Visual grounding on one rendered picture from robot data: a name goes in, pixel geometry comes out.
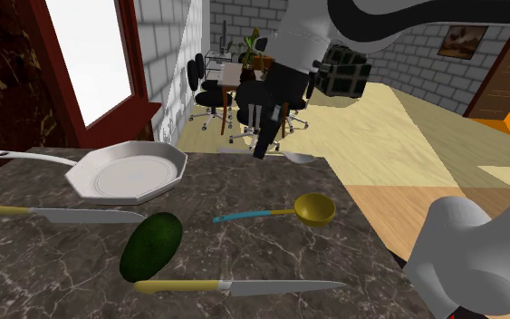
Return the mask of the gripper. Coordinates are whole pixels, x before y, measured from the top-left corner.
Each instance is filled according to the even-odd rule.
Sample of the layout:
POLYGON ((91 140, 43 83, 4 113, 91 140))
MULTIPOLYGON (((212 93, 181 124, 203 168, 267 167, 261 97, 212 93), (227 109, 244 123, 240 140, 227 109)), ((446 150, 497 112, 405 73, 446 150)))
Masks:
POLYGON ((258 141, 253 156, 262 159, 268 146, 274 142, 279 131, 281 120, 287 113, 284 104, 298 102, 309 82, 309 74, 273 62, 263 82, 263 93, 269 98, 262 108, 261 125, 258 141))

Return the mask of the black office chair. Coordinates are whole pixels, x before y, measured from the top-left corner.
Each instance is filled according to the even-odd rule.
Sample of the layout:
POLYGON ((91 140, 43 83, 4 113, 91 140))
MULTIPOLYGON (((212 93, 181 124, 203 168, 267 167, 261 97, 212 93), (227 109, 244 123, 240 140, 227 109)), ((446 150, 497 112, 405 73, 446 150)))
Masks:
POLYGON ((232 104, 232 96, 229 93, 223 93, 222 87, 217 84, 217 81, 204 81, 199 84, 199 81, 205 77, 205 64, 203 55, 197 53, 193 60, 187 63, 188 85, 190 89, 195 92, 199 87, 204 91, 199 92, 194 97, 194 102, 197 105, 207 107, 207 111, 199 114, 191 114, 188 118, 193 121, 196 117, 207 116, 206 122, 202 126, 202 130, 207 129, 207 125, 213 118, 219 118, 223 123, 228 124, 228 128, 233 127, 230 114, 222 114, 217 112, 217 108, 223 108, 227 111, 232 104))
POLYGON ((249 149, 252 149, 256 142, 256 135, 260 131, 260 115, 262 105, 260 104, 263 95, 261 91, 264 85, 260 81, 242 82, 236 89, 235 101, 238 106, 236 119, 239 123, 245 125, 244 132, 238 135, 231 135, 229 142, 234 139, 250 136, 252 138, 249 149))

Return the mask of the wooden table with plant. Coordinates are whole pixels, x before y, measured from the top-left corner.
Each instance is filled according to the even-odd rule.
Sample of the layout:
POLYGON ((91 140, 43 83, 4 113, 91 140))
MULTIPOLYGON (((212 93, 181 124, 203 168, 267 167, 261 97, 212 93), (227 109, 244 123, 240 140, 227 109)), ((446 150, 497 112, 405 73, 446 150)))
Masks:
MULTIPOLYGON (((275 62, 270 58, 266 58, 264 56, 260 57, 259 55, 255 55, 253 59, 257 60, 257 63, 263 63, 263 65, 258 65, 252 71, 247 72, 247 74, 250 77, 255 77, 258 81, 264 81, 268 86, 268 90, 276 99, 278 98, 279 93, 286 93, 286 89, 279 89, 279 82, 275 82, 275 62)), ((222 97, 222 103, 224 104, 224 121, 232 115, 231 104, 233 103, 233 99, 228 97, 228 94, 230 92, 237 91, 238 86, 242 82, 242 74, 243 64, 241 63, 223 63, 221 66, 221 72, 219 74, 217 83, 221 86, 220 95, 222 97)), ((286 118, 288 115, 288 107, 288 102, 280 103, 282 118, 280 119, 279 129, 282 138, 285 136, 285 124, 287 123, 286 118)))

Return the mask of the white frying pan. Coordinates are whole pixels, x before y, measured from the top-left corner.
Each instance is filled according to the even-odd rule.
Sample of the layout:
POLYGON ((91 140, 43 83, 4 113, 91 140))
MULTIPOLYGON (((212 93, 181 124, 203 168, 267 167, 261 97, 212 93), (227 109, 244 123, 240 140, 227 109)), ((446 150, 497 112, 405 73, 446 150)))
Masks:
POLYGON ((0 159, 68 165, 65 177, 85 201, 135 206, 173 189, 182 179, 188 155, 166 142, 131 140, 93 150, 78 161, 10 150, 0 150, 0 159))

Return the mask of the green avocado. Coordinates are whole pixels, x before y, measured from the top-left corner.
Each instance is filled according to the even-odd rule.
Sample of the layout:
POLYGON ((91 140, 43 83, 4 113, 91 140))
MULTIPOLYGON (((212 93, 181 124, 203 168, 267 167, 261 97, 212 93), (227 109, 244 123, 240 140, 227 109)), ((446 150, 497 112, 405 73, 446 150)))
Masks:
POLYGON ((183 236, 179 219, 168 212, 147 217, 132 235, 120 258, 120 274, 130 283, 152 278, 176 254, 183 236))

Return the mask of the red framed window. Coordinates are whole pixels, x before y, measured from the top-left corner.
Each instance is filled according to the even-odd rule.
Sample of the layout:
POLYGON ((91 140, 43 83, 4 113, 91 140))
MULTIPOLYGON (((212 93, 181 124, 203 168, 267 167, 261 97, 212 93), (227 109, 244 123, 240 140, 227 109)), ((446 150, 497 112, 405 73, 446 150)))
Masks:
POLYGON ((19 0, 58 119, 73 147, 152 140, 133 0, 19 0))

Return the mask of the brown wooden door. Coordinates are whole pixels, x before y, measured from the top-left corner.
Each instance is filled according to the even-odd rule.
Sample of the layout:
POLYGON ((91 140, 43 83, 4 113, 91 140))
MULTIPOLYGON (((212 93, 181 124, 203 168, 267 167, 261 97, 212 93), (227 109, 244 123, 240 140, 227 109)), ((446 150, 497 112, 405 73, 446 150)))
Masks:
POLYGON ((469 103, 464 117, 504 120, 510 112, 510 38, 469 103))

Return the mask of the yellow handled kitchen knife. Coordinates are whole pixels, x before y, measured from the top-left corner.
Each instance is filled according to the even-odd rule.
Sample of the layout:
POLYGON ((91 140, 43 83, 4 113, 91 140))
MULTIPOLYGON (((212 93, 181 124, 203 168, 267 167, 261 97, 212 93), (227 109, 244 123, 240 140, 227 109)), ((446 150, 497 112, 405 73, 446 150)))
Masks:
POLYGON ((141 214, 111 209, 75 208, 23 208, 0 206, 0 214, 35 214, 47 218, 52 223, 69 224, 126 224, 140 223, 146 218, 141 214))
POLYGON ((300 293, 344 287, 344 283, 322 280, 146 280, 133 284, 136 291, 229 291, 232 296, 300 293))

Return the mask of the framed wall picture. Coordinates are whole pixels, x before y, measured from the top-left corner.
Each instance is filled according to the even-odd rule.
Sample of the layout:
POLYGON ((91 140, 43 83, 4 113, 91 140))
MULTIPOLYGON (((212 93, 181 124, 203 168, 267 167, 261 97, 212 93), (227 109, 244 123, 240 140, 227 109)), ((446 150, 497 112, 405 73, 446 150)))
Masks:
POLYGON ((488 27, 481 25, 452 25, 438 50, 438 55, 470 60, 488 27))

